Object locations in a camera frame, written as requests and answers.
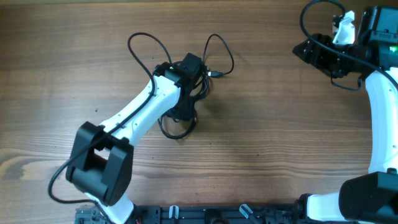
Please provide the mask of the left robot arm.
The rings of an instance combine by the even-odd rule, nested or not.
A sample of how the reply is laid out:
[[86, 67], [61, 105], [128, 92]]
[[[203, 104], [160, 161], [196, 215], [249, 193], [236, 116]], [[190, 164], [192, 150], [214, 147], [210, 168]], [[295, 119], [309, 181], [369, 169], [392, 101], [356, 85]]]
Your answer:
[[131, 181], [134, 148], [163, 116], [196, 125], [191, 94], [206, 67], [186, 54], [181, 62], [157, 65], [146, 88], [116, 115], [77, 131], [66, 178], [95, 203], [104, 223], [127, 223], [134, 211], [126, 189]]

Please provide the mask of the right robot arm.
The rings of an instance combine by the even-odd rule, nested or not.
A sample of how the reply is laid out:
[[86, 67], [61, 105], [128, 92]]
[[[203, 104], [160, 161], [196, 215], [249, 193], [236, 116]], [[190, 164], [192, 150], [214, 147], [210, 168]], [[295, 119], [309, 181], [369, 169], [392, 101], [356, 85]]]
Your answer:
[[354, 13], [333, 18], [333, 35], [310, 34], [293, 53], [334, 82], [357, 73], [371, 105], [372, 154], [368, 173], [332, 194], [304, 194], [294, 222], [397, 222], [397, 9], [370, 6], [359, 27]]

